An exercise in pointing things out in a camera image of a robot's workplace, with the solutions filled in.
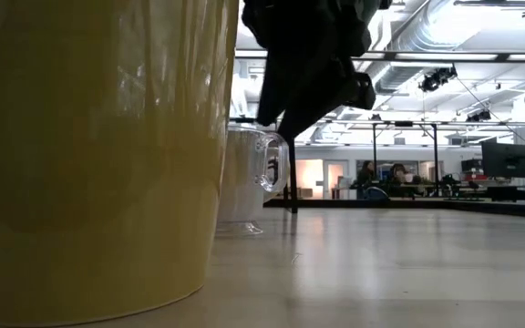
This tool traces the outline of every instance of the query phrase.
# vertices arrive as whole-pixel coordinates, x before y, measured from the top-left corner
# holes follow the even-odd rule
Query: ceiling light
[[[398,11],[405,10],[406,7],[407,7],[407,4],[404,1],[398,1],[398,2],[393,2],[388,9],[398,12]]]
[[[264,67],[248,67],[248,74],[264,74]]]
[[[453,64],[451,63],[426,63],[426,62],[392,62],[390,63],[392,67],[434,67],[434,68],[451,68]]]
[[[457,77],[457,70],[452,68],[439,68],[431,74],[425,74],[425,79],[418,85],[423,92],[433,92]]]
[[[384,58],[383,52],[371,52],[371,53],[365,53],[360,56],[360,60],[374,60],[374,59],[382,59]]]
[[[459,60],[492,60],[496,54],[460,54],[447,52],[446,54],[427,54],[427,53],[400,53],[395,59],[401,60],[422,60],[422,61],[459,61]]]
[[[488,110],[480,111],[478,114],[474,114],[467,117],[466,122],[483,122],[491,120],[491,113]]]
[[[265,59],[266,58],[266,50],[236,50],[235,51],[235,57],[236,58],[260,58]]]

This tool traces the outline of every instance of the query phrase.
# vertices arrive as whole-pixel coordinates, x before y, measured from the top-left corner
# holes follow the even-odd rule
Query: black monitor
[[[525,178],[525,145],[481,143],[483,174],[488,177]]]

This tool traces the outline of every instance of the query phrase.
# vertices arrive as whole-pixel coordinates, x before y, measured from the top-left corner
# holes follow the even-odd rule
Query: yellow cup
[[[198,290],[238,0],[0,0],[0,324]]]

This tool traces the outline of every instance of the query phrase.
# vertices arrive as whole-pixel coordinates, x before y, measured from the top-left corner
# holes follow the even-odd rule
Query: desk
[[[332,188],[332,200],[339,200],[341,197],[341,190],[347,190],[347,198],[350,199],[350,190],[349,188]]]
[[[525,186],[488,187],[488,197],[491,198],[491,201],[525,200]]]

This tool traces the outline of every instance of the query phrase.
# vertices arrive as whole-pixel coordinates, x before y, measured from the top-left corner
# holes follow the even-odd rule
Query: cable
[[[473,92],[471,92],[471,90],[465,85],[465,83],[463,83],[463,81],[461,81],[461,79],[459,77],[455,77],[457,79],[457,81],[459,81],[459,83],[469,92],[469,94],[475,98],[475,100],[477,100],[480,105],[485,109],[487,110],[491,116],[493,116],[494,118],[496,118],[496,120],[499,121],[499,123],[502,123],[506,128],[508,128],[508,130],[513,133],[514,135],[516,135],[518,138],[520,138],[520,140],[524,141],[525,142],[525,138],[523,136],[520,135],[520,133],[518,133],[518,131],[516,131],[515,129],[511,128],[510,126],[508,126],[507,122],[506,121],[503,121],[501,120],[497,115],[495,115],[491,109],[489,109],[487,106],[485,106],[485,104],[479,100],[479,98],[477,96],[475,96],[473,94]]]

